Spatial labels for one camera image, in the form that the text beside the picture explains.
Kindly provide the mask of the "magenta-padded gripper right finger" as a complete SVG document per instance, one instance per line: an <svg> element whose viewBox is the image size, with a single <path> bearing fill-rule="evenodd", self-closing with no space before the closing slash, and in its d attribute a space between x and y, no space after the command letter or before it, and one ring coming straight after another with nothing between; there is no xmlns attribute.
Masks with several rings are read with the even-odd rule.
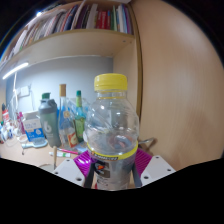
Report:
<svg viewBox="0 0 224 224"><path fill-rule="evenodd" d="M174 173L175 170L161 156L151 156L138 148L132 172L134 185L140 188Z"/></svg>

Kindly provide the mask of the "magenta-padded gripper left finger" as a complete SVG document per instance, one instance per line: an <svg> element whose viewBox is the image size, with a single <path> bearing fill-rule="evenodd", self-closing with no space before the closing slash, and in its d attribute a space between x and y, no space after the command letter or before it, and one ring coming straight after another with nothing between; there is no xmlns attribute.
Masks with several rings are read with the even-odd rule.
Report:
<svg viewBox="0 0 224 224"><path fill-rule="evenodd" d="M91 159L87 151L74 159L65 159L53 173L78 186L94 189L94 171L91 168Z"/></svg>

